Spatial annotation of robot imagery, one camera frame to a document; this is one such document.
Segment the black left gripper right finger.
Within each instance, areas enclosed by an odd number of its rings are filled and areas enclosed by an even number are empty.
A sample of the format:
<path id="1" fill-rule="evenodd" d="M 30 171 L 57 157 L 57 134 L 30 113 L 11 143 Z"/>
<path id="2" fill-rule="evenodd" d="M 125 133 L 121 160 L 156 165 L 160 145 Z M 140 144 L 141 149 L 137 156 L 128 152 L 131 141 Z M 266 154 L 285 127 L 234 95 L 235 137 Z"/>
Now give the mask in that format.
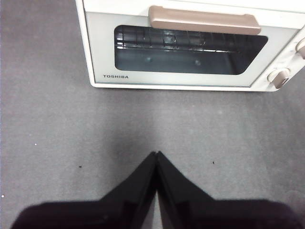
<path id="1" fill-rule="evenodd" d="M 163 222 L 174 229 L 301 229 L 286 204 L 265 199 L 214 199 L 187 179 L 162 153 L 156 154 Z"/>

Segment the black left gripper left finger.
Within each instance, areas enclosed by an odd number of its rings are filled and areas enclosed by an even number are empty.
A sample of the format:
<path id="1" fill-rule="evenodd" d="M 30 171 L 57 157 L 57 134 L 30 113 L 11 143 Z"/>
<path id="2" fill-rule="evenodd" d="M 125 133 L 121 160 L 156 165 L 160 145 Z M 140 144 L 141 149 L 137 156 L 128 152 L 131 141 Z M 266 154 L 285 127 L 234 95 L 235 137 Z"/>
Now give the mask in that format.
<path id="1" fill-rule="evenodd" d="M 46 202 L 25 208 L 14 229 L 139 229 L 156 193 L 156 153 L 104 197 L 94 201 Z"/>

